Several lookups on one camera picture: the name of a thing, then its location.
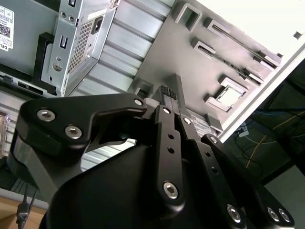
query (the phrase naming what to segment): ventilation grille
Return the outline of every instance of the ventilation grille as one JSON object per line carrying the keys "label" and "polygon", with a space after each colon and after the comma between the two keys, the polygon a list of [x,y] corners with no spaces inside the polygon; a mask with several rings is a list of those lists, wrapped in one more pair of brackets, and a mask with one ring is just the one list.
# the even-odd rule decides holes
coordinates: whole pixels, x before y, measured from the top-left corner
{"label": "ventilation grille", "polygon": [[93,20],[86,22],[81,27],[81,33],[78,37],[78,42],[77,42],[77,46],[75,48],[74,56],[70,60],[68,73],[73,71],[76,67],[78,67],[78,65],[83,60],[88,38],[91,33],[92,24],[93,24]]}

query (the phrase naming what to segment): black cable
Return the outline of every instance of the black cable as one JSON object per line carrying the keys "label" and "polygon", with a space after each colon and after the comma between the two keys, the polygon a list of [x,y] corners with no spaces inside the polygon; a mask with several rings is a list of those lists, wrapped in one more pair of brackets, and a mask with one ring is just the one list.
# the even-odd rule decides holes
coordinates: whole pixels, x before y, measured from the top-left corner
{"label": "black cable", "polygon": [[[234,141],[235,141],[236,146],[237,146],[237,147],[240,149],[240,151],[242,152],[243,159],[250,160],[250,155],[248,155],[248,154],[246,153],[246,151],[249,150],[249,149],[251,149],[251,148],[253,148],[253,147],[255,147],[256,145],[250,146],[250,147],[248,147],[248,148],[246,148],[246,149],[243,150],[243,149],[238,145],[238,143],[237,143],[237,138],[238,138],[238,135],[236,135],[236,137],[234,138]],[[260,164],[260,163],[257,162],[257,161],[254,161],[254,160],[252,160],[252,159],[251,159],[251,161],[253,161],[253,162],[259,164],[260,167],[263,169],[262,164]]]}
{"label": "black cable", "polygon": [[21,189],[22,189],[22,187],[23,187],[23,185],[25,184],[25,182],[24,181],[22,181],[22,184],[21,184],[21,186],[20,186],[20,189],[19,189],[19,192],[18,193],[20,193],[21,192]]}
{"label": "black cable", "polygon": [[28,198],[28,184],[25,183],[25,190],[24,190],[24,195],[23,195],[23,202],[27,202]]}
{"label": "black cable", "polygon": [[31,212],[31,208],[32,208],[32,206],[33,206],[34,200],[35,200],[35,198],[36,198],[37,191],[38,191],[38,189],[35,190],[34,195],[33,195],[33,197],[32,197],[32,200],[31,200],[31,203],[30,203],[30,207],[29,207],[29,214],[30,214],[30,212]]}
{"label": "black cable", "polygon": [[19,183],[18,183],[18,185],[15,187],[15,189],[14,189],[14,191],[13,192],[16,192],[16,190],[17,190],[17,188],[19,187],[19,184],[21,183],[21,179],[19,179]]}

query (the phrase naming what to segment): power supply unit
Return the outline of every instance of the power supply unit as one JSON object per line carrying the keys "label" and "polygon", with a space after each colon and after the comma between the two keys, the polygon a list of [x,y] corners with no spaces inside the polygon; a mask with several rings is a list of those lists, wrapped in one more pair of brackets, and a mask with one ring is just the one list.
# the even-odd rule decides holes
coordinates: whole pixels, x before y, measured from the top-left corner
{"label": "power supply unit", "polygon": [[0,0],[0,82],[63,97],[98,62],[119,2]]}

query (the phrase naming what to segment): ribbed metal surface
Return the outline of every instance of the ribbed metal surface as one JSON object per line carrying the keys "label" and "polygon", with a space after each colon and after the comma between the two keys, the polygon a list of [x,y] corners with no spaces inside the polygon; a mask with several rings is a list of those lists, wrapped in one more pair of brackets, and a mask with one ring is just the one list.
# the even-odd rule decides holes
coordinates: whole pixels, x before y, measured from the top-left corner
{"label": "ribbed metal surface", "polygon": [[126,92],[174,0],[122,0],[99,63],[72,96]]}
{"label": "ribbed metal surface", "polygon": [[128,149],[129,147],[134,146],[135,141],[132,139],[128,139],[126,143],[119,146],[105,146],[99,148],[97,150],[93,150],[89,153],[86,153],[81,160],[81,168],[82,170],[87,170],[110,157],[113,157],[120,153],[121,151]]}

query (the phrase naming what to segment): screw hole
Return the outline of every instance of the screw hole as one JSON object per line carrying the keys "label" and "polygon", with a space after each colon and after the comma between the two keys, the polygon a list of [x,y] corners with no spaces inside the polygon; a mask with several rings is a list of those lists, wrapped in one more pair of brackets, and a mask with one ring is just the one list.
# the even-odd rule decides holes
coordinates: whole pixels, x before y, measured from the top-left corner
{"label": "screw hole", "polygon": [[174,151],[172,148],[170,148],[170,147],[168,147],[167,150],[168,150],[168,152],[170,152],[171,154],[173,154],[173,153],[175,152],[175,151]]}
{"label": "screw hole", "polygon": [[141,100],[135,99],[134,102],[135,102],[137,105],[139,105],[139,106],[142,106],[142,105],[143,105],[143,103],[142,103]]}
{"label": "screw hole", "polygon": [[218,171],[217,171],[217,169],[216,169],[215,167],[212,167],[212,171],[213,171],[215,174],[218,173]]}
{"label": "screw hole", "polygon": [[52,67],[55,71],[60,72],[62,70],[61,66],[58,63],[53,62]]}
{"label": "screw hole", "polygon": [[170,134],[167,135],[170,139],[174,139],[174,137]]}
{"label": "screw hole", "polygon": [[69,132],[70,132],[70,134],[72,134],[72,135],[78,134],[78,131],[77,131],[75,128],[71,128],[71,129],[69,130]]}
{"label": "screw hole", "polygon": [[74,22],[74,17],[69,16],[69,17],[68,17],[68,20],[71,21],[71,22]]}
{"label": "screw hole", "polygon": [[166,107],[163,108],[163,111],[164,111],[165,113],[167,113],[167,114],[170,114],[170,113],[171,113],[171,111],[170,111],[169,109],[167,109]]}
{"label": "screw hole", "polygon": [[65,12],[61,12],[60,15],[61,15],[62,18],[66,18],[66,17],[67,17],[67,15],[65,14]]}
{"label": "screw hole", "polygon": [[51,115],[48,112],[42,112],[42,116],[45,118],[51,118]]}

